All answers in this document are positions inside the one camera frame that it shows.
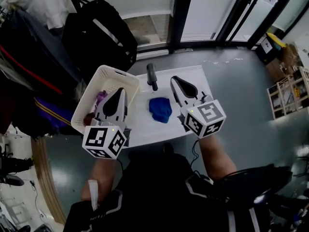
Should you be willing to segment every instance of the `red strap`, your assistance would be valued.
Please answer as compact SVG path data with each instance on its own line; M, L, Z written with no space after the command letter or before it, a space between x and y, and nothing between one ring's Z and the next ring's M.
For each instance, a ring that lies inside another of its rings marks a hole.
M27 70L24 66L22 66L20 63L18 63L3 47L0 45L0 50L8 57L11 61L13 61L18 67L23 69L25 72L27 72L29 75L32 75L35 79L46 85L47 87L51 88L53 91L57 92L58 94L62 95L63 92L57 88L56 86L52 85L50 82L46 81L45 79L41 78L37 74Z

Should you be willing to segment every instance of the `cardboard box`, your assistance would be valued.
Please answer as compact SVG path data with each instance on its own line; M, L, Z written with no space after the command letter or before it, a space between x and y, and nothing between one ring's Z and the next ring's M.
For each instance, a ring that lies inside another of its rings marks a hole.
M281 62L281 69L286 75L292 75L294 72L292 66L298 66L300 62L297 49L293 44L287 44L277 58Z
M285 74L283 73L283 71L281 69L281 63L277 58L275 58L269 64L267 64L266 69L267 69L267 71L270 75L271 80L274 83L285 78Z

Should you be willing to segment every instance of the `white plastic basket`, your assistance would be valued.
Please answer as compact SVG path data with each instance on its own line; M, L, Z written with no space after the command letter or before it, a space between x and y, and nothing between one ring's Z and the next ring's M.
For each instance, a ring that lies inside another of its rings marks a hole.
M127 121L127 118L130 116L130 107L132 107L133 100L140 90L140 81L136 76L107 65L102 65L98 67L77 105L71 120L72 127L84 134L84 118L87 114L94 111L97 101L97 94L104 90L107 93L111 93L120 87L123 87L127 93Z

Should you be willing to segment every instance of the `purple object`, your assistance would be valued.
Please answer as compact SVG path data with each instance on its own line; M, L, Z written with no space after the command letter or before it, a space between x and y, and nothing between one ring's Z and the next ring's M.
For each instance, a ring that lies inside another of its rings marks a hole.
M108 95L108 93L104 90L104 91L100 91L98 94L97 94L97 102L96 102L96 108L95 108L95 111L94 113L96 113L96 110L97 110L97 107L98 107L98 104L104 100L104 98Z

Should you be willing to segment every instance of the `black backpack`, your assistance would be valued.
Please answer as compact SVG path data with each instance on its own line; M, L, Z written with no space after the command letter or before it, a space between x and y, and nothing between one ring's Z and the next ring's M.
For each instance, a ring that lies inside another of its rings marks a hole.
M103 64L128 71L136 61L137 42L115 8L104 0L72 2L77 13L69 14L62 42L85 82Z

